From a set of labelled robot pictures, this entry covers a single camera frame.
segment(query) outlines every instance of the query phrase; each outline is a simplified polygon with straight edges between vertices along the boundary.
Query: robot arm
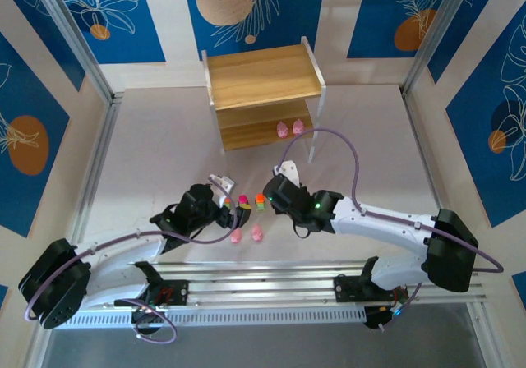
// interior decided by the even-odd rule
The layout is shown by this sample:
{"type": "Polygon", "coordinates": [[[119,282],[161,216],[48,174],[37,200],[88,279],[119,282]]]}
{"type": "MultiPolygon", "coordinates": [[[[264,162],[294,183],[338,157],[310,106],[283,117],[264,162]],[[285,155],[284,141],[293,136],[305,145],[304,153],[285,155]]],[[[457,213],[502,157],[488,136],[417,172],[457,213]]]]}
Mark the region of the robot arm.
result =
{"type": "MultiPolygon", "coordinates": [[[[399,257],[373,258],[373,264],[367,267],[368,281],[382,290],[431,280],[446,290],[468,291],[475,253],[429,231],[443,230],[478,247],[473,234],[454,212],[441,209],[434,216],[403,214],[365,204],[357,207],[351,198],[333,191],[310,194],[300,185],[292,161],[284,162],[279,170],[275,168],[275,176],[263,192],[275,212],[287,214],[294,227],[308,232],[362,235],[408,250],[409,254],[399,257]],[[391,219],[408,221],[395,223],[391,219]]],[[[371,298],[368,301],[374,301],[375,296],[371,298]]]]}
{"type": "Polygon", "coordinates": [[[40,324],[52,329],[69,320],[80,308],[129,298],[139,297],[152,305],[161,302],[175,305],[177,300],[181,305],[186,302],[187,282],[163,280],[149,262],[190,242],[209,224],[217,223],[231,229],[241,227],[251,213],[249,209],[237,207],[234,217],[230,209],[223,206],[225,193],[233,189],[233,181],[215,175],[211,175],[210,180],[214,185],[193,185],[184,193],[181,202],[150,219],[161,232],[141,232],[136,237],[87,242],[79,246],[71,246],[65,239],[51,243],[19,284],[28,302],[39,294],[32,311],[40,324]],[[176,239],[173,234],[184,239],[176,239]],[[49,281],[52,274],[68,262],[71,264],[49,281]]]}

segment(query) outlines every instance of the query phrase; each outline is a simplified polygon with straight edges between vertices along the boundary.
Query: pink object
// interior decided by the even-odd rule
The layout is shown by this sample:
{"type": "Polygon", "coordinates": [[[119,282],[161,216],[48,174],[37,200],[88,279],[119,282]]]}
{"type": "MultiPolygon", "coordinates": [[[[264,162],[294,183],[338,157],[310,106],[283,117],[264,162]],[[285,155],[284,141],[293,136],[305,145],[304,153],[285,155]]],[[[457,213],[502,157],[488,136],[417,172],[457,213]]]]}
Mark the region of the pink object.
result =
{"type": "Polygon", "coordinates": [[[241,228],[236,228],[233,230],[233,232],[230,234],[230,241],[232,243],[241,242],[241,228]]]}
{"type": "Polygon", "coordinates": [[[263,239],[263,228],[259,224],[255,224],[254,227],[252,227],[252,238],[256,242],[261,242],[263,239]]]}
{"type": "Polygon", "coordinates": [[[279,138],[287,138],[288,135],[288,127],[285,123],[279,122],[277,126],[278,131],[278,137],[279,138]]]}
{"type": "Polygon", "coordinates": [[[301,134],[303,130],[305,130],[305,125],[300,119],[298,119],[293,124],[293,133],[296,136],[297,134],[301,134]]]}

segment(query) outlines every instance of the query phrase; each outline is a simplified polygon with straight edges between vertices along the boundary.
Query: shelf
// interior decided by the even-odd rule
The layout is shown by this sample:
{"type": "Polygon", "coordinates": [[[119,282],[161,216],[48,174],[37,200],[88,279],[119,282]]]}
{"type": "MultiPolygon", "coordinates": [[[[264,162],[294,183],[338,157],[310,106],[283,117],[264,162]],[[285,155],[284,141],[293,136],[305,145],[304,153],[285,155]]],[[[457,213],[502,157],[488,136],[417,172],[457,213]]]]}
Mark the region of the shelf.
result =
{"type": "Polygon", "coordinates": [[[217,111],[321,95],[304,44],[208,57],[207,62],[217,111]]]}
{"type": "Polygon", "coordinates": [[[284,122],[288,127],[286,139],[294,137],[293,123],[299,118],[306,129],[312,128],[311,115],[304,100],[268,107],[218,111],[217,118],[225,150],[250,148],[284,140],[276,132],[279,122],[284,122]]]}

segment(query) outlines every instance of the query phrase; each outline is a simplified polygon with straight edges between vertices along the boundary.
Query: decorative wallpaper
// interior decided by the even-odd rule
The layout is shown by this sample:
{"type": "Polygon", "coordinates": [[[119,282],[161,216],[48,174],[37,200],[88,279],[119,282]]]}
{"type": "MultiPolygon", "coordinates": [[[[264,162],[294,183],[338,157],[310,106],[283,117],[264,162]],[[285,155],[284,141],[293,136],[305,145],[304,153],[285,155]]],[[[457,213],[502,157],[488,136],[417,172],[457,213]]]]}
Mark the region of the decorative wallpaper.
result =
{"type": "Polygon", "coordinates": [[[493,227],[526,209],[526,3],[447,108],[493,227]]]}
{"type": "Polygon", "coordinates": [[[146,0],[64,0],[100,64],[165,62],[146,0]]]}
{"type": "Polygon", "coordinates": [[[2,313],[3,301],[6,299],[7,287],[0,284],[0,313],[2,313]]]}
{"type": "Polygon", "coordinates": [[[68,121],[0,34],[0,226],[29,234],[68,121]]]}
{"type": "Polygon", "coordinates": [[[299,44],[314,47],[321,0],[187,0],[199,53],[209,56],[299,44]]]}
{"type": "MultiPolygon", "coordinates": [[[[430,69],[438,80],[487,0],[464,0],[430,69]]],[[[348,58],[411,58],[442,0],[362,0],[348,58]]]]}
{"type": "Polygon", "coordinates": [[[468,35],[473,23],[475,23],[488,1],[489,0],[464,0],[460,6],[428,65],[429,72],[435,82],[442,76],[445,68],[464,41],[464,38],[466,38],[466,35],[468,35]]]}
{"type": "Polygon", "coordinates": [[[40,0],[13,0],[77,91],[85,72],[40,0]]]}
{"type": "Polygon", "coordinates": [[[524,309],[526,309],[526,271],[520,274],[515,274],[511,277],[520,300],[523,302],[524,309]]]}

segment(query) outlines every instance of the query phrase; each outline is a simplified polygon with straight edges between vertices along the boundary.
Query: black mount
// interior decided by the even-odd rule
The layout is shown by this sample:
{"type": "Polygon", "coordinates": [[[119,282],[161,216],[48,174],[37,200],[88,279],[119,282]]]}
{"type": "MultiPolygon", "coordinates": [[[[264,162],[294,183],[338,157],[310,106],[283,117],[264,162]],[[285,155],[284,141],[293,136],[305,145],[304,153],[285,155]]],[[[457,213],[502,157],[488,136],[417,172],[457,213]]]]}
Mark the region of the black mount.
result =
{"type": "Polygon", "coordinates": [[[285,175],[276,175],[263,189],[276,214],[287,214],[295,227],[309,232],[331,232],[335,230],[330,220],[335,218],[333,211],[343,195],[333,191],[320,190],[309,194],[305,186],[298,187],[285,175]]]}
{"type": "MultiPolygon", "coordinates": [[[[148,288],[138,299],[144,301],[146,305],[155,309],[159,306],[185,306],[188,298],[187,280],[164,280],[159,273],[146,261],[135,263],[146,275],[148,288]]],[[[115,306],[135,306],[126,301],[115,301],[115,306]]],[[[153,313],[147,313],[141,308],[137,308],[131,313],[132,324],[154,324],[161,323],[162,320],[153,313]]],[[[143,335],[151,335],[159,330],[159,327],[138,327],[137,331],[143,335]]]]}
{"type": "MultiPolygon", "coordinates": [[[[29,302],[49,275],[76,256],[75,249],[65,239],[59,239],[48,246],[18,284],[26,301],[29,302]]],[[[33,306],[33,312],[42,327],[54,329],[78,311],[90,275],[90,265],[77,261],[49,284],[33,306]]]]}
{"type": "MultiPolygon", "coordinates": [[[[222,228],[233,226],[233,215],[227,207],[219,207],[214,201],[214,192],[210,185],[193,185],[184,193],[179,204],[172,204],[150,219],[161,231],[176,232],[184,237],[193,238],[200,230],[213,222],[222,228]]],[[[250,218],[250,209],[236,208],[237,227],[243,226],[250,218]]],[[[188,243],[177,238],[165,236],[167,240],[163,253],[188,243]]]]}
{"type": "Polygon", "coordinates": [[[393,303],[404,304],[408,300],[404,288],[384,290],[371,281],[372,269],[377,260],[377,256],[367,260],[360,276],[341,274],[333,279],[337,302],[380,302],[377,306],[365,307],[367,321],[364,324],[370,329],[379,329],[379,324],[389,323],[394,314],[391,310],[393,303]]]}
{"type": "MultiPolygon", "coordinates": [[[[455,212],[441,209],[433,220],[435,228],[478,247],[477,239],[455,212]]],[[[439,288],[451,292],[467,292],[476,254],[436,233],[431,235],[426,244],[427,259],[422,264],[422,270],[427,273],[429,280],[439,288]]]]}

